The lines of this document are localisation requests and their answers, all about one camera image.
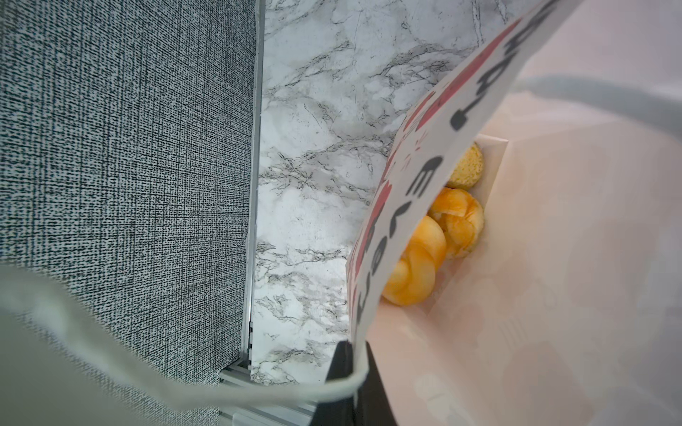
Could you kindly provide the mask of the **small round crusty bun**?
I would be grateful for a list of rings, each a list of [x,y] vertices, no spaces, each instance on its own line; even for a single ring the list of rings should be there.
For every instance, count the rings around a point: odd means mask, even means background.
[[[449,188],[469,190],[481,179],[484,172],[484,156],[477,143],[473,143],[460,158],[458,165],[450,175],[446,186]]]

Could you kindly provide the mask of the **knot shaped bread roll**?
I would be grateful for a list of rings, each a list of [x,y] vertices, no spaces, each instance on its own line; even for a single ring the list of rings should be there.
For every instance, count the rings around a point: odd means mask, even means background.
[[[399,306],[426,300],[433,292],[446,252],[444,232],[434,219],[424,216],[391,273],[382,296]]]

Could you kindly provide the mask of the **red white paper gift bag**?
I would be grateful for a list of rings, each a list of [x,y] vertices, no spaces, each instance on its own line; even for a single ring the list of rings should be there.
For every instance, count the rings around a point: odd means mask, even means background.
[[[378,299],[433,195],[417,162],[480,136],[507,146],[476,252],[430,310]],[[545,1],[396,150],[394,191],[353,261],[358,366],[317,385],[148,379],[62,285],[7,273],[5,312],[171,408],[359,406],[369,355],[401,420],[462,425],[681,422],[681,4]]]

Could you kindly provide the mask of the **flaky braided pastry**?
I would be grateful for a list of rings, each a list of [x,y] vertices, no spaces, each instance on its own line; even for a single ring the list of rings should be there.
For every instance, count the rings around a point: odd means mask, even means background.
[[[484,209],[467,191],[445,187],[428,211],[445,234],[447,259],[468,256],[485,225]]]

